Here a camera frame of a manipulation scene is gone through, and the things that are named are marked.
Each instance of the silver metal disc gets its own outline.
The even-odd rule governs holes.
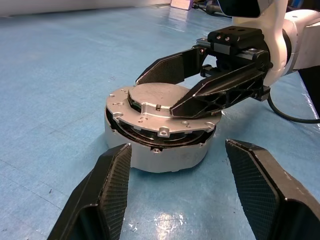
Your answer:
[[[169,108],[187,91],[185,87],[169,83],[126,86],[109,95],[106,99],[106,108],[117,123],[123,122],[137,130],[156,132],[158,137],[169,138],[170,134],[175,133],[213,131],[221,119],[221,112],[199,119],[170,115]],[[131,107],[128,101],[129,94],[135,104],[140,105],[141,112]]]

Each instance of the black cable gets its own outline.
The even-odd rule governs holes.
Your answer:
[[[209,15],[213,16],[211,13],[208,13],[208,12],[207,12],[207,10],[206,10],[205,7],[201,7],[201,6],[199,5],[199,3],[197,3],[197,2],[193,2],[192,8],[193,8],[193,9],[200,9],[200,10],[204,11],[206,14],[209,14]]]
[[[302,118],[297,118],[297,117],[293,117],[293,116],[289,116],[285,113],[283,113],[282,111],[280,111],[278,108],[276,108],[276,106],[274,105],[274,103],[272,102],[271,96],[269,95],[268,97],[268,104],[270,106],[270,108],[280,117],[289,120],[291,122],[295,122],[295,123],[300,123],[300,124],[320,124],[320,119],[302,119]]]

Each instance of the table surface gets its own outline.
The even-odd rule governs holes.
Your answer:
[[[230,24],[170,7],[0,18],[0,239],[48,237],[74,187],[108,149],[104,106],[111,91]],[[271,95],[288,114],[316,115],[297,73],[282,77]],[[286,121],[266,102],[246,99],[223,111],[198,166],[162,174],[131,169],[121,239],[253,240],[227,138],[268,149],[320,200],[320,125]]]

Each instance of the blue mat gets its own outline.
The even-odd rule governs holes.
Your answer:
[[[104,106],[111,91],[133,85],[154,60],[230,24],[169,7],[0,18],[0,239],[48,237],[74,187],[108,149]],[[297,73],[274,84],[271,94],[286,113],[315,117]],[[121,239],[253,240],[227,138],[267,148],[320,200],[320,126],[288,122],[267,103],[247,99],[223,111],[198,166],[164,174],[131,170]]]

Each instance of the circular metal housing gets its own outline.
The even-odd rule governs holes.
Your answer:
[[[187,91],[169,83],[145,83],[112,92],[104,113],[109,147],[130,143],[131,167],[147,172],[197,165],[208,151],[221,113],[199,119],[172,117],[170,107]]]

